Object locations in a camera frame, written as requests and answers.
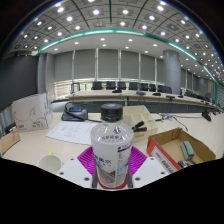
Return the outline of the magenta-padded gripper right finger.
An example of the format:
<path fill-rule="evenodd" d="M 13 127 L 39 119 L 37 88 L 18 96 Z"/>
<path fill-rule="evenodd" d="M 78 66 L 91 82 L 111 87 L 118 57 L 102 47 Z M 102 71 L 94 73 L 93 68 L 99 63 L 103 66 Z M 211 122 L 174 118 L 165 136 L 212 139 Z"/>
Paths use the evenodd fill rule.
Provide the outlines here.
<path fill-rule="evenodd" d="M 166 176 L 166 170 L 154 157 L 133 147 L 129 160 L 129 187 L 140 188 Z"/>

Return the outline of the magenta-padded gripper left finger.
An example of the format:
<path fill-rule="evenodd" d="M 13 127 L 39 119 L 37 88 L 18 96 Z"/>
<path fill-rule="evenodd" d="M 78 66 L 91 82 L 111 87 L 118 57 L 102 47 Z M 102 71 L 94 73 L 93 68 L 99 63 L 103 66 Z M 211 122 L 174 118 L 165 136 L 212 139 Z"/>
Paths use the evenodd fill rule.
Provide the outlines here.
<path fill-rule="evenodd" d="M 96 170 L 93 149 L 88 147 L 78 157 L 69 159 L 57 172 L 57 176 L 84 188 L 94 188 Z"/>

